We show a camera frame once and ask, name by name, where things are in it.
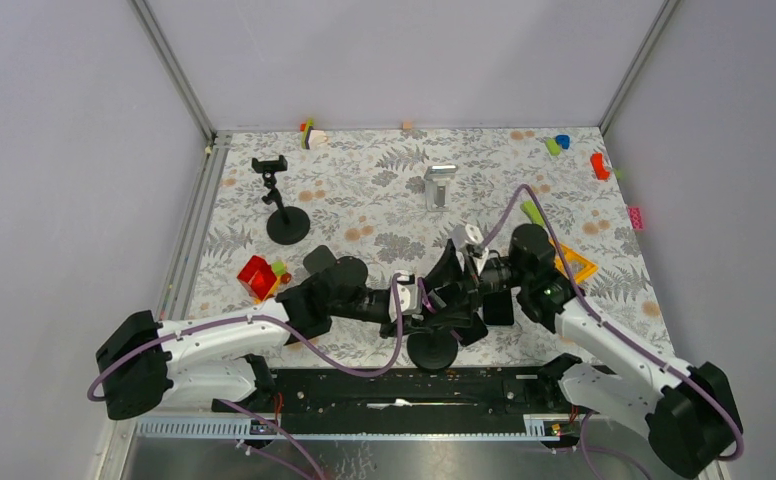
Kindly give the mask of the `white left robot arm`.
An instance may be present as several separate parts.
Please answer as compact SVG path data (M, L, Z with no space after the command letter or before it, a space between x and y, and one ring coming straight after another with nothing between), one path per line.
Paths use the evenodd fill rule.
M402 339L407 321L428 302L423 280L406 271L395 272L387 288L371 289L368 269L355 257L306 268L298 285L226 314L193 320L158 320L150 310L130 314L95 353L98 375L88 400L104 403L111 420L214 399L260 411L275 388L260 352L308 346L336 317L380 324Z

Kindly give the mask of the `purple-edged smartphone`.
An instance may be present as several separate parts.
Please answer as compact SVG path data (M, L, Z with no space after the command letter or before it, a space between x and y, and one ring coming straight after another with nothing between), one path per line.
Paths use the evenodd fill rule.
M428 291L427 291L427 289L426 289L426 285L425 285L424 279L423 279L422 277L417 277L417 278L416 278L416 284L417 284L417 288L418 288L418 290L419 290L419 293L420 293L421 304L422 304L422 305L423 305L423 306L424 306L424 307L425 307L425 308L426 308L426 309L427 309L427 310L428 310L430 313L436 313L436 312L437 312L437 309L436 309L436 307L435 307L435 306L432 304L432 302L431 302L431 300L430 300L430 297L429 297Z

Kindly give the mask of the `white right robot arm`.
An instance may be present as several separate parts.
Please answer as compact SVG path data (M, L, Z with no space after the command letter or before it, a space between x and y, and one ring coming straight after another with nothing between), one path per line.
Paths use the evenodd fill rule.
M743 426L729 379L713 363L694 366L650 345L605 316L572 278L558 269L558 240L535 224L512 233L506 255L491 252L474 225L459 226L425 276L434 315L473 314L482 301L504 294L532 322L587 350L604 373L574 356L547 363L539 402L561 412L569 405L600 413L645 438L675 474L695 479L716 461L743 451Z

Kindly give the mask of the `black smartphone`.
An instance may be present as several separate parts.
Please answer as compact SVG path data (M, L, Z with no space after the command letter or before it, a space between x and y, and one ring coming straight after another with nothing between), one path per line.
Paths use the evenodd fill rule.
M489 330L480 314L474 312L469 326L454 328L453 332L459 344L468 347L487 337Z

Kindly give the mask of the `black round-base phone stand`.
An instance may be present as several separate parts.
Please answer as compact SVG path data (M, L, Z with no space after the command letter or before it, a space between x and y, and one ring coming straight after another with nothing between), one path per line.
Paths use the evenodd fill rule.
M265 161L252 158L251 167L262 176L263 185L268 189L261 200L266 205L276 206L276 211L266 223L269 238L279 245L293 245L303 240L310 231L310 217L301 208L286 205L277 187L276 174L288 170L285 156L279 155L275 160Z

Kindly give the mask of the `blue-edged smartphone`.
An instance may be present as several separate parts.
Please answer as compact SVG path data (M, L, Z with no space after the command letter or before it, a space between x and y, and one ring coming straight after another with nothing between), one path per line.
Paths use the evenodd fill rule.
M512 326L515 316L511 291L503 290L486 295L483 298L482 319L488 326Z

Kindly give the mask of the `black phone stand with phone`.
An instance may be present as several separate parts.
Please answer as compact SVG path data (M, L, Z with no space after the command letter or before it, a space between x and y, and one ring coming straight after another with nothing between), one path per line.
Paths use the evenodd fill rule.
M406 351L409 359L420 370L438 373L456 360L461 340L457 329L470 327L473 316L467 312L438 314L408 336Z

